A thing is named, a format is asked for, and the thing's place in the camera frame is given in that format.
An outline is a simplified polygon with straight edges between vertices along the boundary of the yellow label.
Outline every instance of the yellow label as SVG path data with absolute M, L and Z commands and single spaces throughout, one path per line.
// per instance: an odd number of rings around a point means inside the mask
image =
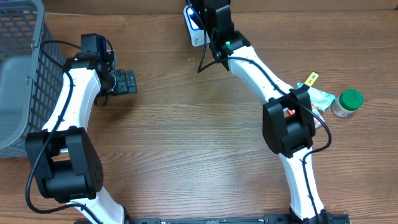
M 319 77 L 318 73 L 312 72 L 304 84 L 306 84 L 307 86 L 312 86 L 315 83 L 315 81 L 318 79 L 318 77 Z

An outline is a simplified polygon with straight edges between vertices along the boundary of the small plastic jar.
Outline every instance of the small plastic jar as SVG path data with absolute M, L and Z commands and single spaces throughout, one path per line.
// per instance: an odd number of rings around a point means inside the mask
M 331 110 L 339 117 L 347 117 L 358 110 L 364 102 L 358 90 L 346 90 L 331 103 Z

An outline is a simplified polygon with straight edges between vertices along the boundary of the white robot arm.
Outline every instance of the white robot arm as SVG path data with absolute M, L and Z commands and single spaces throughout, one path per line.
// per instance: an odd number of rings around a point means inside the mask
M 201 37 L 197 40 L 199 43 L 205 43 L 208 34 L 211 34 L 210 49 L 216 62 L 222 63 L 227 70 L 239 77 L 264 105 L 264 139 L 270 149 L 279 155 L 290 189 L 289 221 L 313 223 L 318 219 L 327 220 L 312 168 L 311 137 L 315 135 L 313 118 L 311 114 L 301 110 L 303 105 L 307 109 L 311 108 L 308 104 L 309 96 L 305 96 L 303 92 L 298 93 L 278 78 L 257 56 L 249 41 L 239 31 L 234 30 L 229 4 L 228 0 L 188 1 L 188 6 L 184 9 L 188 31 L 191 37 Z M 192 29 L 191 24 L 201 29 Z M 284 118 L 283 115 L 283 110 L 290 109 L 292 105 L 301 110 L 296 111 L 296 114 L 300 114 L 296 121 L 292 121 L 295 118 Z
M 136 92 L 134 73 L 127 71 L 126 76 L 124 70 L 115 70 L 115 52 L 106 51 L 105 42 L 98 34 L 81 36 L 81 53 L 67 59 L 62 67 L 63 86 L 55 109 L 42 132 L 28 134 L 25 148 L 32 167 L 39 163 L 32 172 L 45 198 L 70 206 L 84 205 L 84 209 L 76 209 L 92 223 L 125 224 L 127 212 L 103 187 L 102 164 L 86 133 L 97 97 L 108 99 L 109 95 Z M 48 146 L 44 145 L 47 138 L 51 141 Z M 69 152 L 69 161 L 52 160 L 63 152 Z M 29 202 L 28 206 L 35 212 L 47 213 Z
M 231 57 L 242 57 L 255 61 L 259 64 L 269 75 L 269 77 L 274 81 L 276 85 L 280 87 L 286 94 L 289 94 L 289 90 L 292 87 L 281 79 L 279 79 L 257 56 L 254 48 L 241 47 L 231 54 Z M 274 89 L 269 80 L 264 76 L 264 74 L 253 64 L 245 62 L 242 60 L 228 60 L 229 70 L 232 74 L 239 77 L 257 96 L 262 104 L 268 103 L 271 98 L 281 98 L 283 95 Z M 311 157 L 309 156 L 306 160 L 307 164 L 307 176 L 311 187 L 311 193 L 314 198 L 314 202 L 317 208 L 317 214 L 315 214 L 312 202 L 308 197 L 308 190 L 305 183 L 305 178 L 302 169 L 302 159 L 306 153 L 312 151 L 312 147 L 301 149 L 293 153 L 293 157 L 288 158 L 282 153 L 279 153 L 279 157 L 282 161 L 283 167 L 285 169 L 285 175 L 287 178 L 287 183 L 289 184 L 291 204 L 290 207 L 292 211 L 301 220 L 306 218 L 311 219 L 315 215 L 320 214 L 324 209 L 323 204 L 318 196 L 317 186 L 315 183 L 315 178 L 313 175 Z

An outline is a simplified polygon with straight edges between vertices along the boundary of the gray plastic basket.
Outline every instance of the gray plastic basket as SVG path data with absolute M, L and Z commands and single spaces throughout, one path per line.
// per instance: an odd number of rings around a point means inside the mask
M 62 71 L 39 49 L 53 36 L 40 0 L 0 0 L 0 157 L 26 156 L 25 138 L 50 118 L 62 88 Z M 56 61 L 57 44 L 45 45 Z

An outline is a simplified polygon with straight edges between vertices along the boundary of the green bottle cap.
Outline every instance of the green bottle cap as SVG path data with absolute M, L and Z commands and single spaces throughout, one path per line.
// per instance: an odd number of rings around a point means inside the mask
M 340 95 L 338 101 L 344 109 L 354 111 L 362 106 L 364 99 L 358 90 L 346 90 Z

